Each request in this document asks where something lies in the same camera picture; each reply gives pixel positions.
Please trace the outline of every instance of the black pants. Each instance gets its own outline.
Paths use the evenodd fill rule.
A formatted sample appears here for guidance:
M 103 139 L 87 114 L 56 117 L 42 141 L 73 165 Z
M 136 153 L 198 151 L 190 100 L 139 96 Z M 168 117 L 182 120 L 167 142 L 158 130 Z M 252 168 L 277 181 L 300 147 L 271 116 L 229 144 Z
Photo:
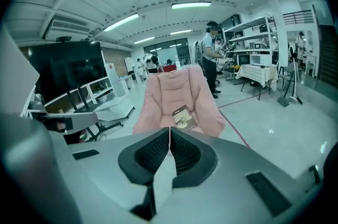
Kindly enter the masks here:
M 154 69 L 148 69 L 148 72 L 149 72 L 149 73 L 158 73 L 158 70 L 157 70 L 157 68 L 154 68 Z
M 216 63 L 206 58 L 203 58 L 203 67 L 204 67 L 205 77 L 208 82 L 210 91 L 214 93 L 215 82 L 216 82 L 216 77 L 217 77 Z

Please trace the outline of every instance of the railing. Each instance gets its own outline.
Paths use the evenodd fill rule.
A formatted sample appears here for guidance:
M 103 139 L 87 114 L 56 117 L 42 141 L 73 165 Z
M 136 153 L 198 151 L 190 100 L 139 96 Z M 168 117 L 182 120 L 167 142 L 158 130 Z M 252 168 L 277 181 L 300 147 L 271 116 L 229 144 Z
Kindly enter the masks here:
M 313 23 L 311 10 L 293 12 L 283 15 L 285 25 Z

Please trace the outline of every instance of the microwave oven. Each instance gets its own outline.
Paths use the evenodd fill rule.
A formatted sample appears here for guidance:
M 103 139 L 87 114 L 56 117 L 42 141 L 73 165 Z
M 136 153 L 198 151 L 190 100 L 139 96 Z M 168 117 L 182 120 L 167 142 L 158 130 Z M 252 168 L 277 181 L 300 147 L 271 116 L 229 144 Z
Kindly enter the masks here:
M 271 66 L 272 56 L 270 54 L 250 54 L 250 64 L 255 66 Z
M 245 64 L 250 64 L 250 54 L 238 54 L 237 65 L 244 66 Z

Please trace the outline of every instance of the white tablecloth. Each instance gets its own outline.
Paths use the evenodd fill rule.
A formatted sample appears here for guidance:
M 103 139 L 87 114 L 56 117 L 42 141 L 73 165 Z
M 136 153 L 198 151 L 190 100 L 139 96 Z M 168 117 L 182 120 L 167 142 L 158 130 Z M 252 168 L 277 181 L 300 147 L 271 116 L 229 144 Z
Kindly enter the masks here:
M 241 66 L 237 72 L 236 79 L 245 77 L 254 80 L 265 87 L 265 84 L 270 80 L 272 91 L 277 90 L 278 72 L 275 65 L 261 68 L 260 66 L 245 65 Z

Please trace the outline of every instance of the window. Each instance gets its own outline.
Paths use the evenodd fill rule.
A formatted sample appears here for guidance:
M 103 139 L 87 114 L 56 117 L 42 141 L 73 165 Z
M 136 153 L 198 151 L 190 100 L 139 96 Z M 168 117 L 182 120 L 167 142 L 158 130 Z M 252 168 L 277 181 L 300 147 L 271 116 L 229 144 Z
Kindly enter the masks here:
M 157 55 L 162 65 L 172 64 L 178 59 L 181 65 L 190 63 L 187 39 L 179 39 L 150 45 L 144 48 L 145 53 Z

